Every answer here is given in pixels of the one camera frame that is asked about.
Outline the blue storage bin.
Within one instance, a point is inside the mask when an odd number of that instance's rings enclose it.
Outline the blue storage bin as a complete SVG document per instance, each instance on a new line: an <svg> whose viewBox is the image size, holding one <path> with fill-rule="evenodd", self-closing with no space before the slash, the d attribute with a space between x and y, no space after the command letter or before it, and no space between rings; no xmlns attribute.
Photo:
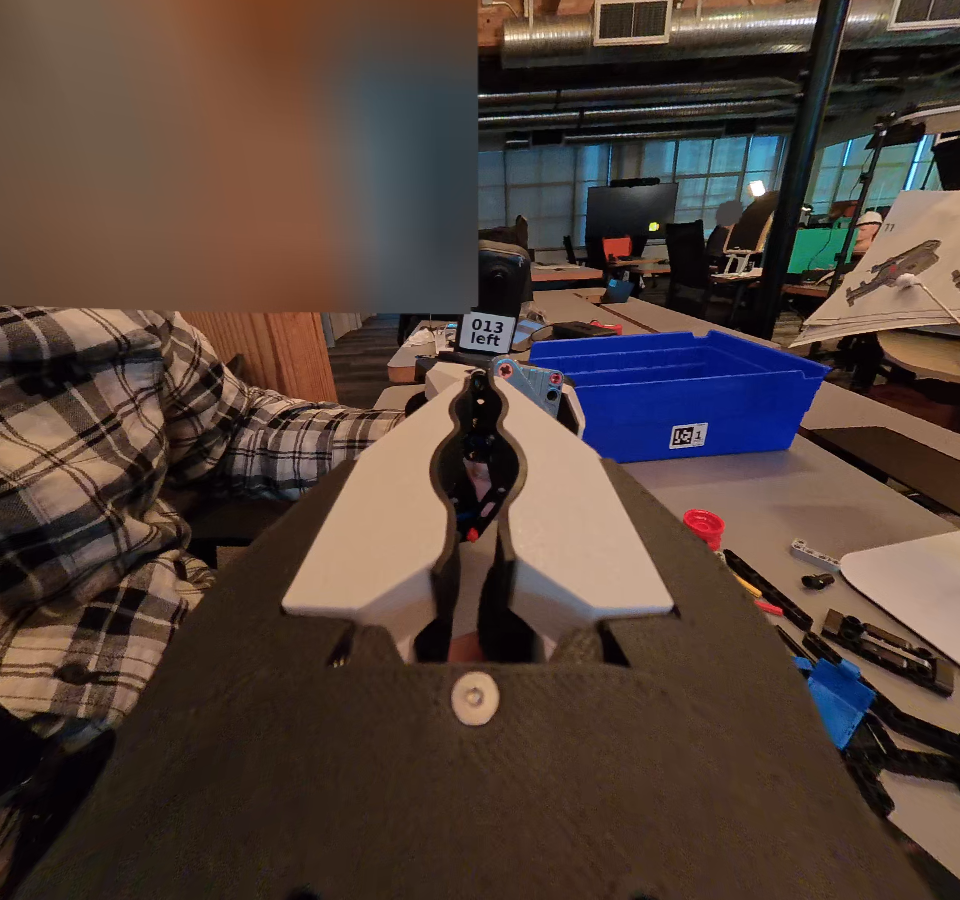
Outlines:
<svg viewBox="0 0 960 900"><path fill-rule="evenodd" d="M583 441L619 463L787 450L829 372L712 330L536 342L573 382Z"/></svg>

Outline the silver ventilation duct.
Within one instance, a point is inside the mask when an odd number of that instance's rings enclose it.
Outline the silver ventilation duct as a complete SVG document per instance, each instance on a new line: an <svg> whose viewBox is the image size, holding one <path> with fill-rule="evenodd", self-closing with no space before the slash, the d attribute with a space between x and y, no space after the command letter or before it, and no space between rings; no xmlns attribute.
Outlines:
<svg viewBox="0 0 960 900"><path fill-rule="evenodd" d="M843 51L909 45L957 46L958 27L889 30L894 0L852 0ZM674 11L666 43L595 46L590 15L504 22L499 48L505 68L640 63L706 57L801 54L810 48L818 2Z"/></svg>

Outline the wooden-edged table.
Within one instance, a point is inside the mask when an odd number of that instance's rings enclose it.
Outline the wooden-edged table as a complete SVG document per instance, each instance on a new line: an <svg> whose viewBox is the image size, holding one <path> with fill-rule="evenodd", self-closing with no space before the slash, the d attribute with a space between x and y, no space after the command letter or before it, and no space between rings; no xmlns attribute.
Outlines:
<svg viewBox="0 0 960 900"><path fill-rule="evenodd" d="M547 322L598 319L603 323L621 324L624 335L641 332L691 332L700 337L715 329L780 349L774 342L753 338L734 329L693 318L635 297L624 303L594 303L600 296L599 290L534 292L534 306L544 314ZM434 340L423 344L413 341L414 338L409 337L388 362L388 376L393 384L414 384L417 357L433 356L436 352Z"/></svg>

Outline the instruction booklet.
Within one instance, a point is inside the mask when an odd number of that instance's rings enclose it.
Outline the instruction booklet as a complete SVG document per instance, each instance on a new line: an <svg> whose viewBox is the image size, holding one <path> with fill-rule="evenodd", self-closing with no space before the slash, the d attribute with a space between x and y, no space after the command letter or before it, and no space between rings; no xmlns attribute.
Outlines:
<svg viewBox="0 0 960 900"><path fill-rule="evenodd" d="M861 261L791 346L958 323L959 193L905 191Z"/></svg>

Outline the blue toy panel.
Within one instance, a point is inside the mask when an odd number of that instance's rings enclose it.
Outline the blue toy panel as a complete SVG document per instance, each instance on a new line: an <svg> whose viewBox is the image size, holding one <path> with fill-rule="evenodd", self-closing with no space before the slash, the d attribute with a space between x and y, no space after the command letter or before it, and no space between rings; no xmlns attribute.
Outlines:
<svg viewBox="0 0 960 900"><path fill-rule="evenodd" d="M795 656L793 661L807 681L834 747L846 750L874 704L877 691L863 681L858 666L846 659L832 662L820 658L812 662Z"/></svg>

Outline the black toy frame piece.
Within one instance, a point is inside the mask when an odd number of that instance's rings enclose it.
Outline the black toy frame piece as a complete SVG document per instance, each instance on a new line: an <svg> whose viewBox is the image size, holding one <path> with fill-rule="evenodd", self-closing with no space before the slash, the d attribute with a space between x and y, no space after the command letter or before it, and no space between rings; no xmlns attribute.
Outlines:
<svg viewBox="0 0 960 900"><path fill-rule="evenodd" d="M835 609L823 621L822 639L942 698L953 695L954 666L940 654Z"/></svg>

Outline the long black toy beam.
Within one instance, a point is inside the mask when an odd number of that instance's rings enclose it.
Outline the long black toy beam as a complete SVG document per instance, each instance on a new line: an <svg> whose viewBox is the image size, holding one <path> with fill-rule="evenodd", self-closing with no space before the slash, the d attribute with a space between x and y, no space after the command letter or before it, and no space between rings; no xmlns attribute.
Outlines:
<svg viewBox="0 0 960 900"><path fill-rule="evenodd" d="M747 582L751 588L759 591L762 600L770 606L779 608L783 617L798 630L803 632L812 630L812 618L786 594L775 587L773 583L767 581L762 574L750 567L745 560L738 557L732 550L724 549L723 554L726 564L732 572L739 579Z"/></svg>

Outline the person's plaid shirt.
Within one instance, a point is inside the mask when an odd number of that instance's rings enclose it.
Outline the person's plaid shirt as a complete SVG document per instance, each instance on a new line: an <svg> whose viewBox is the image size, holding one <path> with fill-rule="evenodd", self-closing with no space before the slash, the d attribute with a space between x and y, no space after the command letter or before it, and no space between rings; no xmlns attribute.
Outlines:
<svg viewBox="0 0 960 900"><path fill-rule="evenodd" d="M251 391L180 315L2 308L2 846L69 742L124 719L213 576L166 487Z"/></svg>

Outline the tan wooden board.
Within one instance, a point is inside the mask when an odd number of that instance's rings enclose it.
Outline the tan wooden board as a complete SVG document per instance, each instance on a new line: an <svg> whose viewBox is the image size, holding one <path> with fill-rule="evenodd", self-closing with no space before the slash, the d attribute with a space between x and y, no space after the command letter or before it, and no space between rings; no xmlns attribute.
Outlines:
<svg viewBox="0 0 960 900"><path fill-rule="evenodd" d="M915 330L878 332L884 360L918 379L959 384L959 337Z"/></svg>

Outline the person's left forearm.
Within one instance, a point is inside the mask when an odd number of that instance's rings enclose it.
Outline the person's left forearm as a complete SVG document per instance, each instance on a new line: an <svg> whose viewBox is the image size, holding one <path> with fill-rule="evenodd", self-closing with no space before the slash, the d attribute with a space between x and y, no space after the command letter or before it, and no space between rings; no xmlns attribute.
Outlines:
<svg viewBox="0 0 960 900"><path fill-rule="evenodd" d="M360 410L252 390L211 477L227 494L292 501L398 427L398 410Z"/></svg>

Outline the red toy wheel hub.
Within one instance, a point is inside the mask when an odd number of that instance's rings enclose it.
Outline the red toy wheel hub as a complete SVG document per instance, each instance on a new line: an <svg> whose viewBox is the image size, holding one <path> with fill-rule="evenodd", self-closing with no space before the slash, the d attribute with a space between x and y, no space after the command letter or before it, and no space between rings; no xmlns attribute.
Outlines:
<svg viewBox="0 0 960 900"><path fill-rule="evenodd" d="M691 509L682 516L690 532L698 536L714 552L722 550L726 522L710 510Z"/></svg>

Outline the white book stand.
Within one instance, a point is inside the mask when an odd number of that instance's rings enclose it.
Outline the white book stand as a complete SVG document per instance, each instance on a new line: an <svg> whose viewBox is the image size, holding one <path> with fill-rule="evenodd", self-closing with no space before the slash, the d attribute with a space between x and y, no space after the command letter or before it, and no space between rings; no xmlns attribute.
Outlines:
<svg viewBox="0 0 960 900"><path fill-rule="evenodd" d="M959 533L846 554L846 582L902 626L959 662Z"/></svg>

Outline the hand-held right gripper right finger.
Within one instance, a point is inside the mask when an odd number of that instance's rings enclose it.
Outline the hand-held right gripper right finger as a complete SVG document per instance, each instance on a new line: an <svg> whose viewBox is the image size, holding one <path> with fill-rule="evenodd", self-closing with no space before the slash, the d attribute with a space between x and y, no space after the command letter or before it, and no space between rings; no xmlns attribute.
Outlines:
<svg viewBox="0 0 960 900"><path fill-rule="evenodd" d="M477 632L492 662L675 602L599 455L501 374L477 375L480 511L496 529Z"/></svg>

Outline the black monitor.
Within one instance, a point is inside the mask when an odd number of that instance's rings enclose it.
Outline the black monitor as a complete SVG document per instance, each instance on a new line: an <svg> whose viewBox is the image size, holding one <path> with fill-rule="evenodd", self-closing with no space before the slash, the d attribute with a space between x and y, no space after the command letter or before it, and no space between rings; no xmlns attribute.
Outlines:
<svg viewBox="0 0 960 900"><path fill-rule="evenodd" d="M677 182L589 188L584 240L660 235L674 222L678 189Z"/></svg>

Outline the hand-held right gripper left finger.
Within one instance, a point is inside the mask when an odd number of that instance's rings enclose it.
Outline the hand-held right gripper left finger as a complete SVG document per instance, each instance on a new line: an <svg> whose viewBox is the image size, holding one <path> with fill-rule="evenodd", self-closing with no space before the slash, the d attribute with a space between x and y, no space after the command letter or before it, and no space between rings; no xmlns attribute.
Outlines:
<svg viewBox="0 0 960 900"><path fill-rule="evenodd" d="M281 605L301 617L387 630L405 659L448 660L460 581L465 374L366 449Z"/></svg>

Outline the black angled toy beam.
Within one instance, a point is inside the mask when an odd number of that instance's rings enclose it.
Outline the black angled toy beam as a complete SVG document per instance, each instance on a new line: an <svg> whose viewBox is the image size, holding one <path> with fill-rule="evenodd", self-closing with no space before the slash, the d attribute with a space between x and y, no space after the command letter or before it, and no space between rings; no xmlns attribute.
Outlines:
<svg viewBox="0 0 960 900"><path fill-rule="evenodd" d="M870 709L884 726L896 734L959 760L958 732L907 714L882 694L875 696Z"/></svg>
<svg viewBox="0 0 960 900"><path fill-rule="evenodd" d="M946 754L893 748L840 751L846 771L857 785L870 810L882 820L893 812L894 800L884 788L883 772L941 782L959 788L958 761Z"/></svg>

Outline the toy brick motor assembly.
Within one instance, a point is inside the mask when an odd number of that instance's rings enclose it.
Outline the toy brick motor assembly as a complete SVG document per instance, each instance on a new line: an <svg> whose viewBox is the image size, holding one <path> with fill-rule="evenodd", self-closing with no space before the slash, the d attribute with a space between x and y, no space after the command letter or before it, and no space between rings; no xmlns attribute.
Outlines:
<svg viewBox="0 0 960 900"><path fill-rule="evenodd" d="M488 373L487 377L480 370L471 374L470 406L465 430L459 436L464 474L456 475L447 490L458 539L468 543L476 542L486 532L523 482L521 451L499 429L507 408L495 402L493 381L503 381L555 420L560 389L567 383L558 370L523 365L509 357L497 359Z"/></svg>

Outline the white vent grille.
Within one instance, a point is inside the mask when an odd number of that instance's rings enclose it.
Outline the white vent grille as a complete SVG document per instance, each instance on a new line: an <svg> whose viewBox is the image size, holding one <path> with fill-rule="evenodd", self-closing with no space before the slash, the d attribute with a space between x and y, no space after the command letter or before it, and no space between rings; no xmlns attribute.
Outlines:
<svg viewBox="0 0 960 900"><path fill-rule="evenodd" d="M594 47L669 43L674 0L594 0L593 5Z"/></svg>
<svg viewBox="0 0 960 900"><path fill-rule="evenodd" d="M959 28L959 0L894 0L887 30Z"/></svg>

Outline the grey desk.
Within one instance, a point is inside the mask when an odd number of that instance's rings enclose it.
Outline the grey desk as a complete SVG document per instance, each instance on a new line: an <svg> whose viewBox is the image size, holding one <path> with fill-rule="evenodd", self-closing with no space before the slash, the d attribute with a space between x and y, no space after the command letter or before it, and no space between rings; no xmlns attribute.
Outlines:
<svg viewBox="0 0 960 900"><path fill-rule="evenodd" d="M842 575L823 591L801 586L805 574L821 574L790 553L794 538L841 559L846 554L945 534L949 523L882 483L798 436L786 451L689 460L624 464L623 468L667 510L710 510L724 519L723 542L786 594L813 620L802 633L784 617L767 615L804 649L820 636L826 613L854 615L940 654L954 666L954 694L942 698L849 654L826 647L858 666L870 687L903 712L958 732L958 665L902 626L850 586ZM851 749L940 753L911 741L871 713ZM880 781L894 800L888 830L907 851L938 898L958 898L958 788L946 783L883 772Z"/></svg>

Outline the tall black chair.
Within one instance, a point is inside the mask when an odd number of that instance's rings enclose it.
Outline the tall black chair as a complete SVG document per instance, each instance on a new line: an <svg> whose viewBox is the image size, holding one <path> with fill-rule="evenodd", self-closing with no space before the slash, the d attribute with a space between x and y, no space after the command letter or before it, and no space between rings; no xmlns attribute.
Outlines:
<svg viewBox="0 0 960 900"><path fill-rule="evenodd" d="M713 283L701 219L666 224L665 244L670 273L667 308L703 318L712 297Z"/></svg>

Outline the black metal pole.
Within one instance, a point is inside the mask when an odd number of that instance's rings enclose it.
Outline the black metal pole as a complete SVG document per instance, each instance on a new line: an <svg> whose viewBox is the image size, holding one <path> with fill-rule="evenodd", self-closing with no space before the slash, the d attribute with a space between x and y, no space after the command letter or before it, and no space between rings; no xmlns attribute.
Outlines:
<svg viewBox="0 0 960 900"><path fill-rule="evenodd" d="M766 240L750 332L769 340L779 317L783 285L810 184L818 138L834 81L851 0L820 0L811 37L807 76L783 167L776 210Z"/></svg>

